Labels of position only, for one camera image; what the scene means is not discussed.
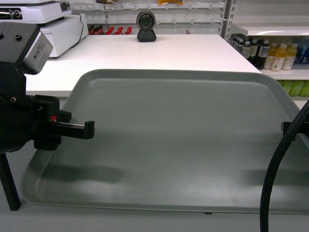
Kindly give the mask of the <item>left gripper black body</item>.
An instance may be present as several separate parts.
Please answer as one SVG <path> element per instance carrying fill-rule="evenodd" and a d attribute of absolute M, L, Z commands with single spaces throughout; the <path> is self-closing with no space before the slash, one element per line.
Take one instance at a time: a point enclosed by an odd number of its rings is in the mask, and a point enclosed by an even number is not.
<path fill-rule="evenodd" d="M 45 132 L 39 132 L 40 122 L 71 121 L 71 113 L 60 110 L 59 98 L 54 96 L 26 96 L 24 105 L 0 97 L 0 151 L 20 150 L 30 140 L 43 141 Z"/>

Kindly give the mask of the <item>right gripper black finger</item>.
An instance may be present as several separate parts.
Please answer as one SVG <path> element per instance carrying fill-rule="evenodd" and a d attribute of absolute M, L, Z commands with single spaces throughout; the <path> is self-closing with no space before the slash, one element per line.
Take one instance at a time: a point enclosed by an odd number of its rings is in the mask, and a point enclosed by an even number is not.
<path fill-rule="evenodd" d="M 281 131 L 282 131 L 282 139 L 285 139 L 285 135 L 289 134 L 290 132 L 294 132 L 294 136 L 292 141 L 296 140 L 296 136 L 298 134 L 304 134 L 307 137 L 309 136 L 309 123 L 308 122 L 304 122 L 302 123 L 300 126 L 293 126 L 292 122 L 282 122 L 281 123 Z"/>

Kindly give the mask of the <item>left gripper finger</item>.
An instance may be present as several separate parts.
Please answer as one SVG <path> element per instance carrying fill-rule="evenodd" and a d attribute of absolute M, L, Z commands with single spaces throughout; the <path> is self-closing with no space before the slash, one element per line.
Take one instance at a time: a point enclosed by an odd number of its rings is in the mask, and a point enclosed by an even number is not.
<path fill-rule="evenodd" d="M 95 134 L 95 122 L 86 121 L 84 125 L 77 125 L 62 122 L 37 121 L 32 124 L 32 131 L 78 139 L 92 139 Z"/>

